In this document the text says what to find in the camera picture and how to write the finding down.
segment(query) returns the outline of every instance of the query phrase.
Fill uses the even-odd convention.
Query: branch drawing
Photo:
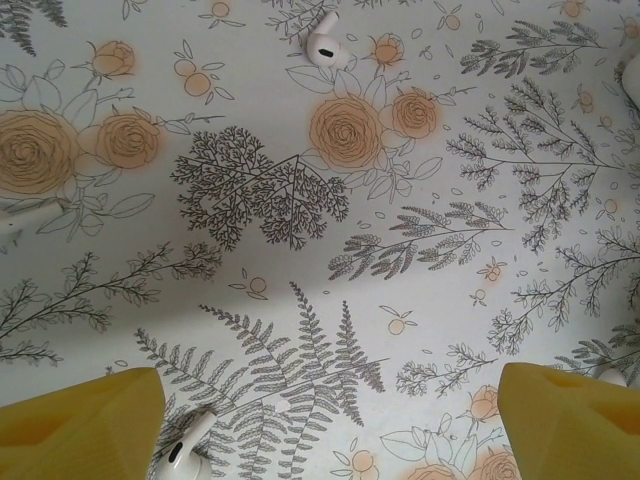
[[[269,476],[270,466],[279,469],[278,478],[300,478],[307,461],[305,452],[313,449],[319,432],[327,430],[334,416],[342,412],[364,425],[357,387],[364,383],[384,392],[380,363],[386,359],[370,361],[362,351],[347,303],[343,302],[334,344],[304,292],[293,282],[291,288],[300,310],[297,346],[289,337],[276,336],[273,322],[201,306],[235,333],[245,366],[230,368],[236,359],[212,362],[213,350],[196,356],[196,347],[182,351],[181,345],[159,344],[143,329],[135,333],[140,350],[188,395],[188,405],[196,407],[192,412],[209,409],[220,417],[199,445],[199,452],[214,467],[236,462],[239,478],[274,478]],[[288,402],[290,408],[276,411],[274,397]],[[154,464],[195,418],[187,413],[187,404],[176,408],[175,397],[171,398]],[[215,470],[214,476],[225,473]]]
[[[579,300],[585,313],[593,317],[600,315],[599,296],[602,291],[630,264],[640,260],[640,237],[630,233],[625,239],[620,227],[614,227],[598,230],[596,239],[601,248],[592,258],[580,251],[580,245],[556,248],[556,257],[564,260],[567,269],[573,270],[568,280],[556,280],[555,288],[550,287],[546,280],[534,281],[524,290],[518,288],[512,292],[516,296],[515,303],[521,303],[525,312],[514,318],[510,310],[504,309],[493,319],[488,339],[498,353],[516,355],[520,351],[520,344],[533,330],[534,314],[542,318],[546,310],[550,311],[549,327],[556,332],[565,326],[569,322],[572,299],[579,296],[578,283],[583,283],[586,288],[586,294],[580,295],[582,298]],[[630,272],[627,281],[627,304],[630,309],[635,309],[640,298],[640,274]]]
[[[523,20],[516,20],[511,27],[513,34],[507,40],[515,40],[518,47],[503,49],[495,40],[476,40],[471,53],[460,60],[462,73],[478,71],[484,75],[491,68],[505,78],[520,75],[527,66],[549,75],[562,70],[573,71],[579,65],[578,53],[583,49],[605,49],[598,44],[598,32],[580,22],[573,24],[554,20],[554,28],[546,29]]]
[[[383,243],[382,238],[372,234],[352,235],[345,242],[343,255],[329,262],[329,277],[335,280],[350,274],[355,280],[367,269],[371,275],[384,275],[389,280],[406,272],[418,255],[417,261],[431,264],[429,270],[440,270],[457,262],[469,263],[481,251],[476,237],[486,232],[504,232],[502,225],[506,210],[491,207],[482,202],[474,205],[453,202],[444,215],[421,207],[402,207],[415,215],[398,215],[401,221],[390,230],[400,230],[407,240]],[[432,245],[418,250],[418,243],[433,240]]]
[[[171,273],[176,280],[201,278],[210,280],[220,266],[220,253],[203,243],[187,245],[183,258],[171,261],[173,249],[169,244],[158,245],[155,251],[129,260],[129,273],[116,272],[109,280],[96,281],[95,263],[99,258],[89,252],[84,257],[64,268],[64,287],[53,294],[43,293],[31,280],[20,281],[11,291],[0,294],[0,363],[25,360],[38,365],[48,360],[56,366],[62,358],[49,348],[49,342],[34,345],[30,340],[21,341],[16,346],[7,346],[9,340],[32,329],[56,324],[84,320],[98,333],[103,333],[110,325],[113,315],[111,306],[98,307],[92,294],[101,292],[107,300],[122,297],[128,303],[140,307],[158,301],[160,290],[150,288],[148,277],[156,281],[163,279],[163,273]]]
[[[0,38],[9,37],[35,57],[29,28],[34,10],[39,10],[56,27],[66,27],[62,0],[0,0]]]
[[[598,171],[620,167],[602,160],[596,143],[580,124],[573,120],[569,126],[565,124],[558,94],[543,92],[528,77],[521,85],[513,84],[511,92],[512,96],[504,98],[504,116],[487,106],[479,119],[465,117],[468,126],[492,138],[491,145],[497,152],[510,156],[488,152],[480,139],[468,133],[448,140],[447,151],[470,161],[462,165],[460,176],[476,181],[478,191],[493,185],[502,165],[512,165],[512,173],[522,186],[520,209],[526,213],[524,220],[533,225],[522,241],[539,253],[550,237],[561,235],[572,210],[580,215],[587,210]],[[535,146],[530,135],[540,137]],[[557,160],[550,161],[546,155],[538,159],[536,150],[550,152]],[[577,189],[575,194],[569,183]]]
[[[338,177],[325,180],[299,155],[277,163],[260,150],[264,145],[249,132],[228,127],[220,133],[196,132],[190,157],[180,156],[171,178],[188,185],[179,202],[189,229],[208,229],[232,251],[254,219],[269,243],[302,249],[308,238],[322,238],[323,212],[340,222],[348,200]]]
[[[581,340],[580,347],[571,350],[573,358],[559,355],[553,368],[580,375],[591,375],[599,367],[615,368],[621,371],[631,385],[640,374],[640,319],[628,325],[613,327],[614,336],[607,344],[598,340]]]
[[[464,343],[449,345],[447,356],[455,357],[456,363],[444,364],[445,371],[440,373],[435,363],[405,363],[396,376],[396,389],[410,397],[423,396],[429,393],[429,382],[437,380],[438,387],[435,392],[440,398],[456,389],[460,390],[463,384],[469,383],[469,373],[479,373],[482,367],[497,360],[487,360],[484,352],[475,353]]]

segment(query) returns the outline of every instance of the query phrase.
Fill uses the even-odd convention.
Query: tree-like branch drawing
[[[581,340],[580,347],[571,351],[573,358],[559,355],[560,362],[550,367],[580,375],[590,375],[596,368],[615,368],[621,371],[630,385],[640,375],[640,319],[629,325],[613,327],[614,336],[607,344],[598,340]]]
[[[407,240],[383,243],[376,235],[353,235],[345,242],[345,254],[329,262],[329,270],[333,272],[329,279],[350,274],[349,280],[354,280],[370,269],[371,275],[384,275],[384,279],[389,280],[406,272],[416,254],[417,261],[429,263],[431,271],[454,262],[465,265],[481,251],[476,237],[486,232],[509,230],[501,223],[504,209],[482,202],[475,205],[454,202],[450,206],[451,210],[444,215],[421,207],[402,207],[415,215],[398,215],[401,223],[390,230],[402,231]],[[418,245],[427,241],[430,241],[427,246],[419,250]]]
[[[475,353],[464,343],[449,345],[447,356],[455,357],[456,363],[455,365],[444,364],[444,372],[438,372],[438,366],[435,363],[423,365],[407,362],[396,377],[397,390],[410,397],[422,396],[429,392],[430,382],[437,380],[438,387],[435,391],[440,398],[456,389],[460,390],[463,384],[469,382],[469,373],[478,373],[482,367],[497,360],[496,358],[487,360],[484,352]]]
[[[231,368],[235,359],[216,360],[208,350],[194,358],[196,348],[181,351],[159,344],[146,331],[135,336],[140,350],[171,383],[188,395],[188,404],[215,412],[220,420],[198,446],[198,451],[214,467],[236,462],[238,476],[247,479],[273,478],[269,466],[278,459],[278,478],[301,478],[307,453],[327,430],[332,417],[341,412],[364,425],[357,402],[357,387],[367,384],[384,392],[380,363],[370,361],[358,345],[351,313],[346,302],[338,341],[327,338],[320,318],[304,292],[295,283],[291,288],[300,310],[297,346],[289,337],[277,337],[274,323],[251,320],[208,306],[201,308],[223,322],[241,343],[246,365]],[[288,402],[286,412],[273,406],[274,397]],[[154,464],[197,416],[187,413],[187,405],[176,408],[170,399],[165,426],[158,440]],[[225,473],[214,471],[214,476]]]
[[[190,230],[208,229],[231,251],[244,228],[260,219],[267,241],[300,250],[308,238],[322,238],[324,212],[339,222],[346,218],[348,200],[340,178],[325,180],[299,155],[273,162],[260,152],[263,147],[238,127],[194,134],[191,156],[178,157],[171,175],[189,186],[179,201]]]
[[[0,38],[9,37],[29,55],[36,56],[29,27],[34,10],[39,10],[57,27],[66,27],[62,0],[0,0]]]
[[[280,40],[289,43],[295,40],[302,46],[307,34],[316,28],[327,13],[337,8],[335,3],[335,0],[271,0],[274,7],[281,8],[278,12],[280,18],[269,17],[266,25],[275,27],[276,32],[282,32]]]
[[[43,293],[31,279],[22,280],[11,291],[0,294],[0,363],[25,360],[37,365],[48,360],[56,366],[60,358],[49,348],[49,342],[34,345],[30,340],[16,346],[7,346],[15,335],[35,328],[47,329],[61,323],[84,320],[91,328],[103,333],[110,325],[113,315],[111,306],[98,307],[92,300],[95,293],[103,293],[108,300],[122,297],[138,307],[158,301],[160,290],[150,288],[148,278],[163,279],[164,273],[181,280],[201,278],[210,280],[220,266],[220,252],[203,243],[187,245],[183,258],[171,261],[173,249],[169,244],[158,245],[155,251],[139,253],[129,260],[129,273],[119,272],[109,280],[96,281],[95,262],[98,257],[89,252],[80,261],[64,268],[63,288],[53,294]]]
[[[555,287],[550,287],[546,280],[533,282],[526,289],[518,288],[512,292],[516,303],[525,308],[524,313],[514,317],[512,312],[504,309],[493,319],[493,329],[489,332],[489,341],[498,353],[515,355],[520,351],[520,344],[533,330],[533,316],[542,318],[545,311],[552,313],[549,327],[555,331],[569,322],[572,299],[582,297],[579,304],[587,315],[600,315],[599,296],[613,280],[631,263],[640,260],[640,237],[629,234],[625,239],[620,227],[610,230],[598,230],[596,238],[602,245],[598,255],[589,258],[580,251],[580,246],[556,248],[556,257],[564,260],[566,268],[573,270],[568,280],[556,280]],[[640,274],[631,272],[625,287],[627,304],[630,309],[637,306],[640,298]],[[583,283],[586,292],[579,294],[577,284]]]
[[[477,71],[480,76],[493,68],[495,74],[504,73],[510,78],[520,75],[527,66],[538,69],[541,75],[560,70],[569,73],[580,64],[580,50],[604,49],[598,44],[598,32],[579,22],[554,20],[551,29],[523,20],[515,23],[517,26],[511,27],[514,33],[507,40],[515,40],[517,47],[505,49],[495,40],[476,40],[471,53],[460,60],[462,73]]]
[[[512,165],[523,187],[520,208],[526,213],[524,220],[533,225],[522,241],[539,253],[550,236],[560,236],[572,210],[580,215],[587,210],[598,171],[620,167],[599,157],[596,143],[577,122],[565,124],[565,111],[556,93],[543,92],[530,78],[521,85],[513,84],[511,92],[512,96],[505,97],[504,116],[487,106],[478,119],[465,117],[466,124],[491,137],[491,145],[503,155],[488,152],[482,141],[467,133],[448,140],[447,151],[470,160],[462,165],[460,176],[476,181],[478,191],[493,185],[501,166]],[[539,137],[535,147],[530,135]],[[549,161],[546,155],[539,160],[536,150],[550,152],[557,160]],[[570,183],[576,193],[571,192]]]

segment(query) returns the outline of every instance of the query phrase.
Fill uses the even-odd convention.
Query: orange rose drawing
[[[489,456],[469,480],[522,480],[522,477],[515,457],[509,452],[499,452]]]
[[[115,77],[129,73],[134,62],[133,49],[126,43],[113,40],[96,50],[91,66],[100,75]]]
[[[105,165],[139,168],[156,157],[159,135],[160,130],[139,115],[114,115],[101,126],[83,130],[78,142]]]
[[[483,422],[498,415],[498,390],[491,385],[483,385],[471,400],[471,416]]]
[[[378,67],[385,69],[402,60],[402,55],[404,55],[402,39],[393,33],[385,33],[377,41],[373,40],[373,52],[369,58],[378,62]]]
[[[378,113],[358,98],[327,100],[311,120],[311,142],[337,172],[371,168],[383,153],[381,134]]]
[[[0,189],[45,193],[73,175],[76,132],[62,117],[36,111],[0,115]]]
[[[407,480],[456,480],[456,475],[443,465],[429,465],[416,468]]]
[[[425,92],[414,91],[398,96],[393,105],[383,108],[380,121],[405,137],[424,138],[436,128],[436,104]]]

